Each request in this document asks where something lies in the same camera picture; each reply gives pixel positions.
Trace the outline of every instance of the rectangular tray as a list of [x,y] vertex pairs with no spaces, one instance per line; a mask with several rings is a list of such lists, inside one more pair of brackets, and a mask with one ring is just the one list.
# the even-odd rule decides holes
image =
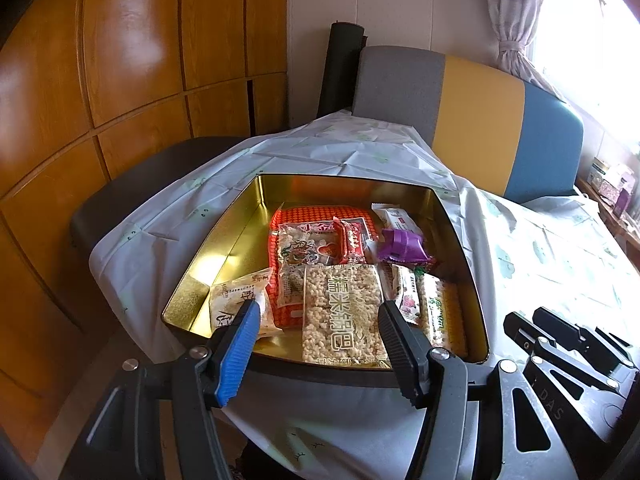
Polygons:
[[[209,338],[209,287],[269,266],[269,223],[279,207],[351,205],[370,210],[375,202],[398,204],[422,229],[428,252],[441,261],[434,274],[458,286],[468,345],[466,360],[484,362],[489,343],[478,293],[456,232],[436,193],[429,187],[368,178],[257,175],[207,235],[162,311],[162,320],[187,346]],[[378,217],[370,214],[377,222]],[[259,339],[254,352],[302,361],[302,330],[286,329],[282,335]]]

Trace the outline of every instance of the floor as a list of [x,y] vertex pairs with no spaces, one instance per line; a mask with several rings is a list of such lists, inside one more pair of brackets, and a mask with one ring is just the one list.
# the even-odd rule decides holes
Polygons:
[[[142,350],[121,328],[111,337],[87,368],[78,384],[66,398],[58,418],[47,432],[38,457],[33,464],[34,473],[40,480],[58,480],[66,457],[96,402],[122,366],[122,362],[129,358],[148,362]],[[227,462],[234,464],[236,458],[242,453],[246,438],[236,428],[215,420],[218,437]],[[160,426],[166,480],[181,480],[169,401],[160,403]]]

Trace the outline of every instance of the metal screw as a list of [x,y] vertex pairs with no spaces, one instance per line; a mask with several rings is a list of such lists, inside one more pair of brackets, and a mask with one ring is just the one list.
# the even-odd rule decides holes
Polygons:
[[449,357],[451,357],[451,354],[449,353],[449,350],[447,350],[446,348],[441,348],[439,346],[436,346],[436,348],[431,350],[431,356],[434,359],[439,359],[440,361],[444,361],[444,359],[449,359]]
[[503,359],[500,361],[500,369],[508,374],[513,374],[518,371],[518,366],[509,359]]
[[193,359],[204,359],[206,356],[209,355],[209,349],[206,346],[203,345],[197,345],[194,346],[191,350],[189,350],[189,355],[193,358]]
[[122,363],[122,369],[126,372],[132,372],[133,370],[136,370],[138,368],[139,364],[140,363],[138,362],[137,359],[134,359],[134,358],[127,359]]

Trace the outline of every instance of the curtain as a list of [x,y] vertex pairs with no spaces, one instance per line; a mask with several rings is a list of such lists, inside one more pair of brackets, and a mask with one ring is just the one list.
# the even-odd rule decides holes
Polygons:
[[487,0],[498,36],[498,68],[564,98],[527,58],[525,49],[536,35],[542,0]]

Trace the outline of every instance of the purple candy wrapper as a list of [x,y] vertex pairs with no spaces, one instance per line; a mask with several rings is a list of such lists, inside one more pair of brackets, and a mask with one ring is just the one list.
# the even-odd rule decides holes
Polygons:
[[385,241],[378,250],[378,258],[398,264],[433,263],[433,257],[427,256],[422,248],[422,236],[400,229],[382,229]]

